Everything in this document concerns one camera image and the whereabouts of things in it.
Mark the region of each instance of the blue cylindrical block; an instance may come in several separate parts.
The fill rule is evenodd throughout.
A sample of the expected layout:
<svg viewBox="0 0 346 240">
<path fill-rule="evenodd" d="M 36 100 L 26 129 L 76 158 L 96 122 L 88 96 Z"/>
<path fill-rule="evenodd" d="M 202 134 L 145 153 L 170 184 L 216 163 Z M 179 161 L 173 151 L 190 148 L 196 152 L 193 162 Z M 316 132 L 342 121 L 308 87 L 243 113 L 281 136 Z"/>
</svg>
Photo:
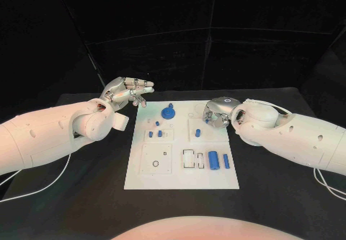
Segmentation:
<svg viewBox="0 0 346 240">
<path fill-rule="evenodd" d="M 229 156 L 223 154 L 225 168 L 229 169 Z"/>
<path fill-rule="evenodd" d="M 220 165 L 219 165 L 219 158 L 218 158 L 218 153 L 216 151 L 210 151 L 207 153 L 209 156 L 209 166 L 212 170 L 218 170 L 220 169 Z"/>
<path fill-rule="evenodd" d="M 200 137 L 200 129 L 196 129 L 196 137 Z"/>
</svg>

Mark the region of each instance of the black table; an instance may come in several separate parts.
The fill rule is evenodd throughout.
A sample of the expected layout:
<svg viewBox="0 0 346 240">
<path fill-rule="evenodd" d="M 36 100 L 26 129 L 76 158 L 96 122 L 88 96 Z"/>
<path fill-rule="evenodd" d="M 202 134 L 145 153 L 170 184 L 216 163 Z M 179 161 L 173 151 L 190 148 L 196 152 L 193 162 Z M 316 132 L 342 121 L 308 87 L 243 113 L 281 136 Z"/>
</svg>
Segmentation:
<svg viewBox="0 0 346 240">
<path fill-rule="evenodd" d="M 58 105 L 98 96 L 63 94 Z M 290 87 L 166 91 L 144 97 L 148 101 L 183 101 L 220 96 L 258 99 L 314 116 L 298 90 Z M 50 188 L 0 203 L 0 239 L 104 240 L 144 223 L 177 216 L 241 219 L 311 240 L 346 238 L 346 202 L 316 182 L 313 169 L 248 145 L 232 127 L 228 135 L 239 190 L 124 190 L 137 108 L 128 104 L 119 113 L 130 117 L 125 131 L 111 130 L 102 141 L 70 155 L 66 171 Z M 23 170 L 4 198 L 43 188 L 66 159 Z"/>
</svg>

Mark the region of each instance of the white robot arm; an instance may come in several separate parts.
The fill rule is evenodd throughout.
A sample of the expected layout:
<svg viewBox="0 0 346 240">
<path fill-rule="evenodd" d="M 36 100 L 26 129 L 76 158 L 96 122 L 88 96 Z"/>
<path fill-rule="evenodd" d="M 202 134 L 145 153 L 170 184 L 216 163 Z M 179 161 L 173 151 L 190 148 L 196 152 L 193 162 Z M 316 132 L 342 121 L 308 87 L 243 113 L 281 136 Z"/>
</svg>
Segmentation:
<svg viewBox="0 0 346 240">
<path fill-rule="evenodd" d="M 47 164 L 99 141 L 111 128 L 124 131 L 128 117 L 117 111 L 132 101 L 145 107 L 141 94 L 153 82 L 115 78 L 99 98 L 16 116 L 0 124 L 0 175 Z"/>
<path fill-rule="evenodd" d="M 229 125 L 241 139 L 290 161 L 346 175 L 346 129 L 291 113 L 274 104 L 219 97 L 206 103 L 203 120 L 216 128 Z"/>
</svg>

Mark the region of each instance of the robotic hand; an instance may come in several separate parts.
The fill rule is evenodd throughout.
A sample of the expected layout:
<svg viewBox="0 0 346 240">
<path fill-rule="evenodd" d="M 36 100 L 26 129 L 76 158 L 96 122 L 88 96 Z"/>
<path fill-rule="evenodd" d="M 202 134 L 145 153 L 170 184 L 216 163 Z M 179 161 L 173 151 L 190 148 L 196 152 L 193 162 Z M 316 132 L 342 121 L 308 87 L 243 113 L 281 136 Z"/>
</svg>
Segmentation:
<svg viewBox="0 0 346 240">
<path fill-rule="evenodd" d="M 128 117 L 117 113 L 132 101 L 145 107 L 141 94 L 154 83 L 115 78 L 99 98 L 16 116 L 0 124 L 0 175 L 47 164 L 99 141 L 111 129 L 125 130 Z"/>
<path fill-rule="evenodd" d="M 249 145 L 264 146 L 301 165 L 346 175 L 346 129 L 340 126 L 265 101 L 246 99 L 241 103 L 229 97 L 206 103 L 202 118 L 216 128 L 225 128 L 231 121 L 235 133 Z"/>
</svg>

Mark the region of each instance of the white pegboard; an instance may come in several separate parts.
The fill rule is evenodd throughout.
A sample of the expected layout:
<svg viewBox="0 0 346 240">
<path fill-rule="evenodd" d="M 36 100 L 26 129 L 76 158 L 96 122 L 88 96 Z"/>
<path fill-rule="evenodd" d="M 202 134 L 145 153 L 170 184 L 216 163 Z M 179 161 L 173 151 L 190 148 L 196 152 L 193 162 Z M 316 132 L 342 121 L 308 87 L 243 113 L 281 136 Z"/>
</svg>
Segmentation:
<svg viewBox="0 0 346 240">
<path fill-rule="evenodd" d="M 202 121 L 203 101 L 151 101 L 138 107 L 124 189 L 239 189 L 226 128 Z M 173 119 L 161 117 L 173 103 Z M 193 168 L 184 168 L 183 150 L 193 150 Z M 218 152 L 219 170 L 210 170 L 207 152 Z M 199 168 L 202 154 L 203 168 Z M 229 169 L 223 154 L 228 154 Z"/>
</svg>

